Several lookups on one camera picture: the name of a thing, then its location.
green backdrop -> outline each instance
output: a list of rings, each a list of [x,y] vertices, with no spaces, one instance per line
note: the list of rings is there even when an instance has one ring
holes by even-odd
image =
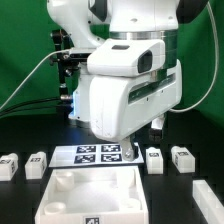
[[[197,107],[205,116],[224,128],[224,4],[210,0],[217,23],[220,67],[216,85]],[[50,19],[46,0],[1,0],[0,7],[0,105],[23,81],[37,63],[54,51],[50,33],[58,26]],[[107,35],[105,27],[95,32]],[[214,73],[214,40],[211,22],[205,9],[191,24],[180,25],[178,57],[183,69],[183,98],[178,108],[197,102],[207,91]],[[56,66],[45,62],[24,85],[8,106],[15,103],[58,96]],[[54,110],[42,113],[53,113]]]

wire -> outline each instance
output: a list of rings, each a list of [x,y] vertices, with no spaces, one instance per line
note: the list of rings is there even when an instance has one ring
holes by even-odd
[[[60,100],[59,97],[52,97],[52,98],[45,98],[45,99],[26,101],[26,102],[22,102],[22,103],[13,105],[11,107],[8,107],[7,109],[2,110],[0,112],[0,114],[1,113],[5,113],[5,112],[9,112],[9,111],[12,111],[12,110],[15,110],[16,108],[24,107],[24,106],[27,106],[27,105],[38,104],[38,103],[46,103],[46,102],[58,101],[58,100]]]
[[[0,112],[0,117],[9,115],[11,113],[16,113],[16,112],[22,112],[22,111],[27,111],[27,110],[44,110],[44,109],[50,109],[50,108],[55,108],[56,106],[48,106],[48,107],[33,107],[33,108],[24,108],[24,109],[18,109],[18,110],[13,110],[13,111],[7,111],[7,112]]]
[[[69,52],[69,50],[67,49],[67,50],[55,51],[48,54],[45,58],[43,58],[39,62],[39,64],[37,64],[37,66],[30,72],[30,74],[22,81],[22,83],[16,88],[16,90],[11,94],[11,96],[2,104],[2,106],[0,107],[0,112],[6,106],[6,104],[16,95],[16,93],[21,89],[21,87],[26,83],[26,81],[33,75],[33,73],[41,66],[41,64],[43,64],[45,60],[47,60],[49,57],[51,57],[54,54],[66,53],[66,52]]]
[[[214,35],[214,43],[215,43],[215,69],[214,69],[213,80],[211,82],[211,85],[210,85],[209,89],[205,93],[205,95],[197,103],[195,103],[194,105],[192,105],[188,108],[185,108],[185,109],[180,109],[180,110],[170,109],[169,111],[171,111],[173,113],[187,112],[189,110],[194,109],[196,106],[198,106],[208,96],[208,94],[211,92],[212,88],[214,87],[216,78],[217,78],[217,73],[218,73],[218,68],[219,68],[219,40],[218,40],[215,18],[214,18],[212,8],[211,8],[211,5],[210,5],[209,2],[207,4],[207,9],[208,9],[209,17],[210,17],[211,24],[212,24],[212,30],[213,30],[213,35]]]

black cable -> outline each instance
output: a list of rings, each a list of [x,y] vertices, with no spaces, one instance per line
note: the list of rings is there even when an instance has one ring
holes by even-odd
[[[24,108],[24,109],[18,109],[18,110],[10,110],[10,111],[6,111],[6,112],[1,112],[0,117],[9,115],[11,113],[22,112],[22,111],[27,111],[27,110],[42,110],[42,109],[50,109],[50,108],[56,108],[56,106],[32,107],[32,108]]]
[[[58,101],[58,100],[60,100],[59,97],[52,97],[52,98],[45,98],[45,99],[39,99],[39,100],[26,101],[26,102],[22,102],[22,103],[14,105],[14,106],[8,107],[8,108],[0,111],[0,114],[1,113],[5,113],[5,112],[10,112],[10,111],[12,111],[12,110],[14,110],[16,108],[24,107],[24,106],[27,106],[27,105],[38,104],[38,103],[46,103],[46,102]]]

white tray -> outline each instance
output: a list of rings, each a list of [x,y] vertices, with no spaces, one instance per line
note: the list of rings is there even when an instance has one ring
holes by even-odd
[[[76,167],[92,165],[119,165],[144,163],[138,143],[139,157],[132,162],[123,160],[118,144],[57,146],[49,167]]]
[[[137,166],[54,170],[36,224],[148,224]]]

black table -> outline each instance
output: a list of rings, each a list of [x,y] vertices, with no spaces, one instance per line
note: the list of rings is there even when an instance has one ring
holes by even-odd
[[[164,159],[163,175],[148,175],[140,167],[150,224],[205,224],[192,198],[192,181],[205,179],[224,202],[224,132],[201,113],[168,113],[164,139],[149,140],[148,126],[136,133],[145,149],[159,147]],[[55,146],[108,143],[96,139],[89,129],[70,126],[57,115],[14,116],[0,120],[0,156],[17,153],[19,168],[10,182],[0,182],[0,223],[31,224],[47,186],[52,169],[42,180],[27,181],[25,164],[32,153],[47,153],[48,164]],[[196,158],[194,174],[180,174],[171,161],[171,147],[185,146]]]

